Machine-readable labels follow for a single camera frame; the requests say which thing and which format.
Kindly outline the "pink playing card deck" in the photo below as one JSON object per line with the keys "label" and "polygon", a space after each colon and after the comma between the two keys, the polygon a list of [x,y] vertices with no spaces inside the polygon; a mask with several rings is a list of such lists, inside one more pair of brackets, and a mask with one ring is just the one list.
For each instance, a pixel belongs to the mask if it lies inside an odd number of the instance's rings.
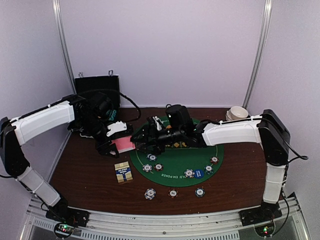
{"label": "pink playing card deck", "polygon": [[115,144],[119,154],[135,150],[135,144],[131,141],[131,136],[121,137],[111,141]]}

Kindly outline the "blue white chips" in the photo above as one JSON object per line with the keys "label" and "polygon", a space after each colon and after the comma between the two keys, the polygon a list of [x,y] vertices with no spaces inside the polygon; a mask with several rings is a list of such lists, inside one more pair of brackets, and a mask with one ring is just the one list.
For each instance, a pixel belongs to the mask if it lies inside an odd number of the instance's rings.
{"label": "blue white chips", "polygon": [[153,170],[153,166],[151,164],[144,164],[142,170],[146,173],[150,173]]}
{"label": "blue white chips", "polygon": [[184,176],[186,178],[193,178],[195,176],[195,172],[192,169],[186,169],[184,171]]}

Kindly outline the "blue white chip stack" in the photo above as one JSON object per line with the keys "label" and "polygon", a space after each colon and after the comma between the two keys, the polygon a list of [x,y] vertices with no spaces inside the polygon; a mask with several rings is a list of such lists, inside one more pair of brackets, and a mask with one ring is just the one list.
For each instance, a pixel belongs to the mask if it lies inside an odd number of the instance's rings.
{"label": "blue white chip stack", "polygon": [[155,196],[156,190],[154,188],[148,188],[144,193],[144,197],[146,200],[153,200]]}

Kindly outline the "brown chip stack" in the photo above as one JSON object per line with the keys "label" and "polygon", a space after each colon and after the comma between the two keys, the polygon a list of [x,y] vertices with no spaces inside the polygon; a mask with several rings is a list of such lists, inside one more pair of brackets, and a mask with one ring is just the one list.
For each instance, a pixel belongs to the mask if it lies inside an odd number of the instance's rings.
{"label": "brown chip stack", "polygon": [[175,189],[171,189],[171,190],[169,190],[169,192],[168,192],[168,196],[169,196],[170,198],[176,198],[176,197],[178,196],[178,191],[175,190]]}

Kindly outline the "blue round button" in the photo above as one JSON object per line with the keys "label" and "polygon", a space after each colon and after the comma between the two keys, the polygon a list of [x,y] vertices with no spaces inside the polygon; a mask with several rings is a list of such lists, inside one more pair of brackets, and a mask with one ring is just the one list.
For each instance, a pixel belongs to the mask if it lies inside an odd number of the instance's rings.
{"label": "blue round button", "polygon": [[196,179],[201,179],[201,178],[204,177],[204,175],[205,175],[205,173],[204,173],[204,171],[203,171],[202,169],[196,169],[196,170],[194,171],[194,177],[195,177]]}

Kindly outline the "green blue chip stack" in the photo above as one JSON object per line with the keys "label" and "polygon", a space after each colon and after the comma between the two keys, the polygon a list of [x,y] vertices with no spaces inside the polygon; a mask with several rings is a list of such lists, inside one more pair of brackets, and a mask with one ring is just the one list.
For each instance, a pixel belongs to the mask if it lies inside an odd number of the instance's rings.
{"label": "green blue chip stack", "polygon": [[203,188],[199,187],[195,190],[194,193],[198,198],[202,198],[205,195],[205,190]]}

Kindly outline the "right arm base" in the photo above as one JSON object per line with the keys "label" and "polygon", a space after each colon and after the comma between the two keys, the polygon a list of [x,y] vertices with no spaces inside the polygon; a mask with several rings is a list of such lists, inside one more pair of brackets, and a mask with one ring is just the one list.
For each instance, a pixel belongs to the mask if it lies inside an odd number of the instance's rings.
{"label": "right arm base", "polygon": [[281,217],[282,211],[280,209],[270,210],[263,209],[261,206],[241,210],[239,212],[239,217],[242,226],[256,225],[263,222],[270,222],[275,218]]}

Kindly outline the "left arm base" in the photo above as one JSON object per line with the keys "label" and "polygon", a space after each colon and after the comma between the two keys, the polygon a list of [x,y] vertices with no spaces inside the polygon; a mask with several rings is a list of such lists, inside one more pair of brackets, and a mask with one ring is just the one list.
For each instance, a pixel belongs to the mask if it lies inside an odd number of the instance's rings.
{"label": "left arm base", "polygon": [[79,210],[75,208],[67,208],[66,214],[60,216],[57,213],[53,213],[48,210],[45,214],[47,219],[55,220],[57,222],[63,222],[73,227],[86,227],[89,221],[90,213],[85,210]]}

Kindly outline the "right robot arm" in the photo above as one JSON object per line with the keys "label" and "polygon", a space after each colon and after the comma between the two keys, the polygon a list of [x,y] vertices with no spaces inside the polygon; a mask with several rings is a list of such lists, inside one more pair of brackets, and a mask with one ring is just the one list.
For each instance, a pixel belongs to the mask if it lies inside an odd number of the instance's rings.
{"label": "right robot arm", "polygon": [[194,123],[187,108],[172,105],[167,108],[170,128],[165,128],[155,117],[148,117],[131,138],[138,150],[160,155],[166,145],[185,142],[193,148],[206,148],[220,144],[259,144],[266,162],[265,187],[261,205],[256,210],[259,220],[268,220],[279,208],[279,198],[286,182],[291,135],[271,109],[262,114],[231,121],[210,119]]}

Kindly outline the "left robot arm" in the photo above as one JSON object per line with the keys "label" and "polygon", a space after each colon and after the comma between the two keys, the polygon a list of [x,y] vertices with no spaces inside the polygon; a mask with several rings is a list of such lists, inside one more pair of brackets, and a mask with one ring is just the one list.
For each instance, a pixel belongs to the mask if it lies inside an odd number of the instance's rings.
{"label": "left robot arm", "polygon": [[55,87],[50,90],[47,85],[26,88],[20,85],[17,89],[9,87],[0,91],[0,214],[13,215],[16,219],[14,224],[21,221],[30,202],[29,192],[17,181],[15,175],[7,171],[12,164],[5,155],[4,148],[8,152],[19,154],[28,160],[30,166],[34,167],[44,180],[51,177],[56,166],[60,149],[68,138],[68,126],[70,121],[55,125],[47,129],[24,144],[14,141],[5,141],[5,135],[15,136],[17,127],[12,125],[19,119],[44,111],[60,103],[65,106],[64,115],[70,117],[74,106],[70,104],[73,100],[81,100],[80,93],[73,93],[69,88],[63,90]]}

